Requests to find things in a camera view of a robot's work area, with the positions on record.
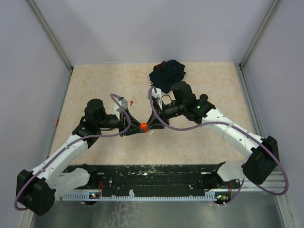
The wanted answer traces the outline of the orange earbud charging case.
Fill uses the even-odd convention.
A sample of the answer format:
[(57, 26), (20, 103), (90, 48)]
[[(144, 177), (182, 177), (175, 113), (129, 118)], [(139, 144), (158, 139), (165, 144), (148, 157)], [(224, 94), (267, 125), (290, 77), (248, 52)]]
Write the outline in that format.
[(148, 123), (141, 123), (139, 125), (139, 127), (143, 130), (144, 133), (149, 132), (149, 129), (148, 129), (149, 125), (148, 125)]

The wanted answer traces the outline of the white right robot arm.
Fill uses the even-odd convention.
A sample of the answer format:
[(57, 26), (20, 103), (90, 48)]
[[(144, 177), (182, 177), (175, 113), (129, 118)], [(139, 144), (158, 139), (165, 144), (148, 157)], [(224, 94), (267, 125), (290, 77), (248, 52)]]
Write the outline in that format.
[(231, 180), (244, 178), (255, 185), (263, 184), (279, 162), (277, 140), (272, 136), (263, 138), (240, 127), (210, 103), (206, 94), (196, 98), (191, 86), (184, 81), (175, 83), (171, 90), (175, 99), (169, 104), (162, 102), (159, 88), (151, 87), (148, 92), (152, 112), (163, 126), (169, 126), (171, 118), (183, 115), (222, 137), (244, 158), (220, 164), (212, 176), (213, 184), (223, 188)]

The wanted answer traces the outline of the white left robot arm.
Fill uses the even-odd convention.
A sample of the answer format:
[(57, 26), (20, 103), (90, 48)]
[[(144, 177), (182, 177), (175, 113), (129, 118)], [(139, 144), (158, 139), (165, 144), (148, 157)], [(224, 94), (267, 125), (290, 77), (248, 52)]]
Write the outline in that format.
[(129, 124), (132, 122), (127, 113), (127, 100), (115, 94), (111, 94), (111, 98), (115, 103), (114, 115), (107, 115), (102, 100), (90, 100), (85, 115), (68, 140), (40, 165), (18, 174), (14, 200), (16, 210), (29, 209), (42, 216), (52, 208), (56, 200), (62, 199), (70, 191), (82, 186), (92, 189), (98, 185), (96, 171), (86, 164), (71, 173), (62, 172), (102, 137), (102, 128), (118, 128), (117, 135), (122, 135), (130, 128), (130, 125), (123, 127), (124, 120)]

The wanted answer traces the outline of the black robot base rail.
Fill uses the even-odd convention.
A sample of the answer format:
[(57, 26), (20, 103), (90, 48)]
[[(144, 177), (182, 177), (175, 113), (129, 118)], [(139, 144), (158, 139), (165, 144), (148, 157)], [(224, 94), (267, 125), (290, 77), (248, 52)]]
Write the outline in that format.
[(218, 164), (90, 165), (93, 179), (80, 190), (100, 190), (104, 197), (200, 197), (211, 190), (228, 193), (240, 187), (236, 180), (223, 181)]

